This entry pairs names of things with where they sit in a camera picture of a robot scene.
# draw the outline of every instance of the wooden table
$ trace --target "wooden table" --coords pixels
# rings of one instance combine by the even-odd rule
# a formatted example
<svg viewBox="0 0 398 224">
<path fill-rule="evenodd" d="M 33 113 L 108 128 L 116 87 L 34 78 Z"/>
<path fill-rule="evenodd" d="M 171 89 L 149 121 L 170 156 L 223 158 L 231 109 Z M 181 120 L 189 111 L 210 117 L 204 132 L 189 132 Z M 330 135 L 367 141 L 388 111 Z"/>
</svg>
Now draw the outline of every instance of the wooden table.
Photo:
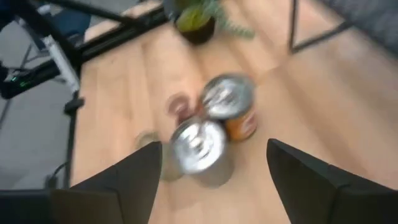
<svg viewBox="0 0 398 224">
<path fill-rule="evenodd" d="M 138 5 L 138 15 L 157 3 Z M 287 55 L 289 0 L 224 0 L 231 19 L 256 30 L 254 40 L 217 34 L 191 47 L 163 25 L 85 63 L 72 184 L 135 151 L 143 131 L 167 141 L 175 120 L 165 112 L 179 91 L 197 96 L 212 77 L 244 72 L 256 82 L 259 128 L 233 144 L 232 179 L 216 190 L 189 177 L 161 182 L 150 223 L 288 223 L 266 161 L 277 138 L 324 161 L 398 189 L 398 69 L 355 30 Z M 300 38 L 333 27 L 339 18 L 302 1 Z M 114 27 L 103 22 L 87 39 Z"/>
</svg>

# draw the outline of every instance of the gray floor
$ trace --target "gray floor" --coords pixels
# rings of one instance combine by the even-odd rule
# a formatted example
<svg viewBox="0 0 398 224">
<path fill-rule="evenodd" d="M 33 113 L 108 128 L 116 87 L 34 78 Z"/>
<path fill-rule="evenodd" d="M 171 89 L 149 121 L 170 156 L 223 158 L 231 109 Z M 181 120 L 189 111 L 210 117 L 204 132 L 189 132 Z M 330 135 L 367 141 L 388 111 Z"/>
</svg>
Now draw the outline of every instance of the gray floor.
<svg viewBox="0 0 398 224">
<path fill-rule="evenodd" d="M 137 2 L 80 1 L 113 12 L 126 10 Z M 91 24 L 100 20 L 93 17 Z M 0 57 L 4 64 L 18 67 L 29 44 L 29 37 L 17 24 L 8 25 L 0 33 Z M 32 62 L 27 67 L 38 63 Z M 49 81 L 12 99 L 0 127 L 0 190 L 42 188 L 45 176 L 65 162 L 69 118 L 62 110 L 70 98 L 63 85 Z M 0 100 L 0 113 L 5 104 Z"/>
</svg>

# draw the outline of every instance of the metal stand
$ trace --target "metal stand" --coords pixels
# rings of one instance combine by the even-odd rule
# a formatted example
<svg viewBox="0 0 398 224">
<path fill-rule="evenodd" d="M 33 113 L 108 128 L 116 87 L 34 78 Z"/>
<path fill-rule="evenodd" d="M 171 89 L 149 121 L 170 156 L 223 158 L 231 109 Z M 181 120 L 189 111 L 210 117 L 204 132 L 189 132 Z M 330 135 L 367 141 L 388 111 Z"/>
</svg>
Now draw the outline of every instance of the metal stand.
<svg viewBox="0 0 398 224">
<path fill-rule="evenodd" d="M 298 10 L 299 10 L 299 0 L 292 0 L 292 11 L 290 13 L 290 37 L 288 45 L 289 45 L 289 51 L 293 54 L 311 45 L 319 44 L 321 41 L 327 40 L 333 37 L 334 35 L 349 29 L 352 26 L 349 22 L 343 22 L 332 30 L 326 31 L 325 33 L 320 34 L 316 37 L 304 40 L 299 44 L 294 44 L 295 35 L 297 31 Z"/>
</svg>

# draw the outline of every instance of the can label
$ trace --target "can label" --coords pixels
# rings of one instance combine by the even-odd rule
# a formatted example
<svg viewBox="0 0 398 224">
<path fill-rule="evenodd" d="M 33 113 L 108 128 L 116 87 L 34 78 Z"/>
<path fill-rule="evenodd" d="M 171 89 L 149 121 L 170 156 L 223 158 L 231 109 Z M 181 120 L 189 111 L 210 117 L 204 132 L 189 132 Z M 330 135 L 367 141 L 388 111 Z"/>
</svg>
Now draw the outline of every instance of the can label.
<svg viewBox="0 0 398 224">
<path fill-rule="evenodd" d="M 257 128 L 257 118 L 254 109 L 251 108 L 238 118 L 226 120 L 225 127 L 232 141 L 248 138 Z"/>
</svg>

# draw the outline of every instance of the silver can lid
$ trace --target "silver can lid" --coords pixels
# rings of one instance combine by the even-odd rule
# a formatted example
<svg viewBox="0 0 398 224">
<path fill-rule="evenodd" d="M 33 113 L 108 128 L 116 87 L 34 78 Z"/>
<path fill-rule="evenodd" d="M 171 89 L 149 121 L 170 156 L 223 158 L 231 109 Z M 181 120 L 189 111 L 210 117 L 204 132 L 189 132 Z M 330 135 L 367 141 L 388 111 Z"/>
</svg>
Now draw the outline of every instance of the silver can lid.
<svg viewBox="0 0 398 224">
<path fill-rule="evenodd" d="M 253 89 L 253 82 L 244 75 L 222 74 L 205 86 L 201 102 L 211 118 L 236 118 L 252 106 Z"/>
<path fill-rule="evenodd" d="M 170 144 L 183 173 L 196 174 L 209 168 L 225 153 L 226 135 L 214 121 L 191 118 L 175 130 Z"/>
</svg>

